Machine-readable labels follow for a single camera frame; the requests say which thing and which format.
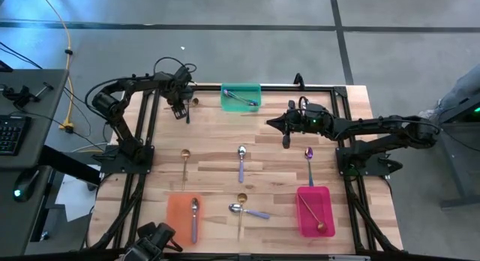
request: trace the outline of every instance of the person's leg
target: person's leg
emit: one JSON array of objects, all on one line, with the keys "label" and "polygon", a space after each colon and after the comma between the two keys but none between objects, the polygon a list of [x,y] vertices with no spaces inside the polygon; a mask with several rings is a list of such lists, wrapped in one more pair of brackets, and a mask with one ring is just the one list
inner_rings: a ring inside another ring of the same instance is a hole
[{"label": "person's leg", "polygon": [[472,97],[480,92],[480,64],[477,64],[467,74],[462,76],[455,86],[438,101],[434,109],[421,111],[418,115],[422,118],[436,120],[444,110],[456,107],[462,100]]}]

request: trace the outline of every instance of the computer mouse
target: computer mouse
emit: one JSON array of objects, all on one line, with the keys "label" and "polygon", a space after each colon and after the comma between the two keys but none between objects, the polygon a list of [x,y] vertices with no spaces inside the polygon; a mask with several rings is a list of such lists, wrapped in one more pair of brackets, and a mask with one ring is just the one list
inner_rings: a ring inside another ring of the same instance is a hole
[{"label": "computer mouse", "polygon": [[15,201],[26,202],[32,197],[39,172],[37,168],[31,168],[20,173],[13,185],[13,199]]}]

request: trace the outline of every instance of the gold spoon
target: gold spoon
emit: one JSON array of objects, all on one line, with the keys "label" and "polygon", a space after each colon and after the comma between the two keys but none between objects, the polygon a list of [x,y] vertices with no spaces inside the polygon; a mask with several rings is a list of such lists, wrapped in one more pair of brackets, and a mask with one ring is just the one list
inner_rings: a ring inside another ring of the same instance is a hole
[{"label": "gold spoon", "polygon": [[310,206],[308,206],[307,202],[305,201],[305,199],[303,199],[302,195],[300,195],[300,193],[298,194],[298,197],[300,197],[301,201],[303,201],[303,203],[305,204],[305,206],[307,207],[308,211],[310,211],[310,213],[313,215],[313,217],[315,218],[315,220],[318,222],[318,225],[316,226],[316,228],[320,231],[320,232],[323,232],[325,231],[325,224],[319,220],[317,218],[317,216],[315,215],[314,211],[312,211],[312,209],[310,208]]},{"label": "gold spoon", "polygon": [[185,190],[185,179],[187,178],[187,160],[190,157],[190,151],[188,149],[184,149],[181,151],[181,156],[184,158],[183,163],[183,177],[181,180],[181,190]]},{"label": "gold spoon", "polygon": [[247,202],[247,195],[245,193],[239,193],[237,201],[240,203],[240,216],[238,217],[238,234],[237,240],[240,241],[240,230],[242,229],[242,215],[243,215],[243,203]]}]

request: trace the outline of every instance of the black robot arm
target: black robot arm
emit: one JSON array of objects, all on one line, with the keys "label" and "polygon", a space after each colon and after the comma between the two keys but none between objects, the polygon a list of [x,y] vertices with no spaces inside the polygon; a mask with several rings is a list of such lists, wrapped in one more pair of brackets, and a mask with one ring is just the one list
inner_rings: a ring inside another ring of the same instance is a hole
[{"label": "black robot arm", "polygon": [[[146,152],[141,140],[135,138],[128,129],[123,115],[134,92],[160,90],[160,95],[172,106],[177,119],[187,115],[185,100],[193,97],[193,90],[188,85],[192,82],[188,69],[181,66],[175,74],[164,72],[154,76],[121,78],[111,85],[102,88],[93,98],[92,106],[107,120],[118,137],[118,150],[134,163],[143,161]],[[115,92],[124,92],[124,97],[117,100],[112,96]]]},{"label": "black robot arm", "polygon": [[[356,170],[364,168],[372,155],[393,149],[430,148],[437,141],[436,135],[439,133],[437,126],[418,116],[390,115],[385,118],[350,121],[337,118],[325,107],[309,103],[308,100],[301,109],[295,108],[293,100],[289,101],[289,109],[281,117],[268,120],[267,124],[282,132],[285,149],[290,147],[290,134],[294,132],[319,134],[333,141],[346,140],[357,135],[388,134],[370,142],[353,142],[349,148],[345,148],[344,155],[341,155],[338,163],[340,170],[350,167]],[[398,164],[390,169],[390,173],[399,169]]]}]

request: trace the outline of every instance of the pink container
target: pink container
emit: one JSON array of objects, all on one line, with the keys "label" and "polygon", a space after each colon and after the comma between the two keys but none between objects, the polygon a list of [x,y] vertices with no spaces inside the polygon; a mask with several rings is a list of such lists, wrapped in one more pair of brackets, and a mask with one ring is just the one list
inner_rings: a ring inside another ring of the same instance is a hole
[{"label": "pink container", "polygon": [[[325,224],[326,228],[323,232],[317,229],[317,220],[300,199],[299,194],[307,202],[316,217]],[[295,201],[297,203],[298,229],[304,237],[332,237],[335,235],[332,201],[327,187],[299,187]]]}]

